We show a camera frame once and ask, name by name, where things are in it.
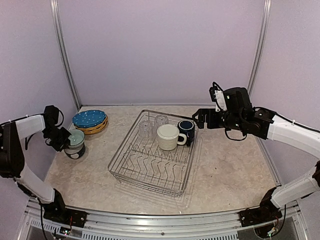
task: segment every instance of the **blue polka dot plate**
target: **blue polka dot plate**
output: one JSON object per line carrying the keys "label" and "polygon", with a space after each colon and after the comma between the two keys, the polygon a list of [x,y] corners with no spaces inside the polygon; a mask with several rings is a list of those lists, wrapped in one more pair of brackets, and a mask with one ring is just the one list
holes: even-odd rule
{"label": "blue polka dot plate", "polygon": [[82,111],[72,118],[72,123],[79,128],[92,128],[101,124],[107,115],[100,110]]}

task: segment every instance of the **white wall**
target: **white wall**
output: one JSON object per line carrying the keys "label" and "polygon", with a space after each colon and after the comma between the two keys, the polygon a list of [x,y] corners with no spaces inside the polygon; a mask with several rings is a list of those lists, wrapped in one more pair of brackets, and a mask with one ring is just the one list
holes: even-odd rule
{"label": "white wall", "polygon": [[[0,123],[59,107],[68,126],[76,113],[60,59],[49,0],[0,1]],[[54,158],[37,133],[24,153],[44,179]],[[0,177],[0,239],[13,240],[28,197],[12,179]]]}
{"label": "white wall", "polygon": [[[251,101],[320,129],[320,1],[273,0]],[[293,147],[266,141],[283,183],[305,173],[317,159]],[[320,236],[320,193],[300,201],[312,240]]]}
{"label": "white wall", "polygon": [[247,87],[264,0],[59,1],[85,105],[209,104]]}

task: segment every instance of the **metal dish rack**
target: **metal dish rack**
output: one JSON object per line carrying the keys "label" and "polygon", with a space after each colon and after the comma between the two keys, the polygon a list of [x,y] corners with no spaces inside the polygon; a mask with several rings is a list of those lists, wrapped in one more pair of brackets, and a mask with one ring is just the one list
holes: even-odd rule
{"label": "metal dish rack", "polygon": [[173,125],[184,119],[191,120],[185,116],[143,110],[117,149],[108,169],[120,181],[180,197],[187,187],[198,128],[195,124],[191,146],[178,145],[174,150],[164,151],[159,148],[156,136],[139,137],[139,123],[144,120],[154,122],[158,115],[166,115]]}

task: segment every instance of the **cream mug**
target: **cream mug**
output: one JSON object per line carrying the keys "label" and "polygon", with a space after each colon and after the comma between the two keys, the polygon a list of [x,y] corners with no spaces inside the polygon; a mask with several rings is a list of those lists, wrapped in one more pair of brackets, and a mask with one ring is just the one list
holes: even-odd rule
{"label": "cream mug", "polygon": [[184,145],[187,142],[187,136],[179,132],[179,129],[172,124],[161,125],[157,131],[158,145],[162,150],[171,151],[178,145]]}

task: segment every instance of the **black mug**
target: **black mug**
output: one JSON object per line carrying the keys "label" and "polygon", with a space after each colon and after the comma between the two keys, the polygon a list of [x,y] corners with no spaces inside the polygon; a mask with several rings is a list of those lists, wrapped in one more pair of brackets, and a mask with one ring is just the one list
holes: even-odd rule
{"label": "black mug", "polygon": [[178,129],[180,131],[181,134],[185,134],[187,139],[186,139],[186,145],[188,147],[191,146],[191,143],[194,141],[195,139],[195,131],[196,131],[196,127],[193,121],[191,120],[182,120],[178,123]]}

